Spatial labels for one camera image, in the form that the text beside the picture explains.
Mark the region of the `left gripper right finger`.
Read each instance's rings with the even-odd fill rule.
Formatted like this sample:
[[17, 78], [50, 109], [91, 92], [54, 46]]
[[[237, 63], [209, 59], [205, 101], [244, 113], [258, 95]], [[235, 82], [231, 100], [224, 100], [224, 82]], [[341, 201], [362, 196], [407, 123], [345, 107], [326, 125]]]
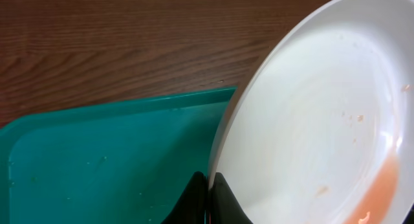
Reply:
[[224, 175], [215, 174], [212, 189], [209, 191], [211, 224], [252, 224], [244, 213]]

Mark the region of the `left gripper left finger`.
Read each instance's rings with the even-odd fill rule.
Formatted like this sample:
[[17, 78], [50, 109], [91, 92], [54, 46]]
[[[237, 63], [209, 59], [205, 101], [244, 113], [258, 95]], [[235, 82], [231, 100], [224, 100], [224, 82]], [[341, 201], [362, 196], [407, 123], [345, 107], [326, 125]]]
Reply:
[[206, 196], [206, 177], [202, 172], [195, 172], [161, 224], [204, 224]]

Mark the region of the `white plate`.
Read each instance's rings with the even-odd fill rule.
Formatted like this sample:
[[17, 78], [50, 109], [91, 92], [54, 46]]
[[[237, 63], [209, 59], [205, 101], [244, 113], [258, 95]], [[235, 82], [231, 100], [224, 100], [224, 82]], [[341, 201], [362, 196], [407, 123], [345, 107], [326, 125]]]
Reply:
[[413, 205], [413, 0], [332, 0], [234, 93], [209, 176], [253, 223], [402, 223]]

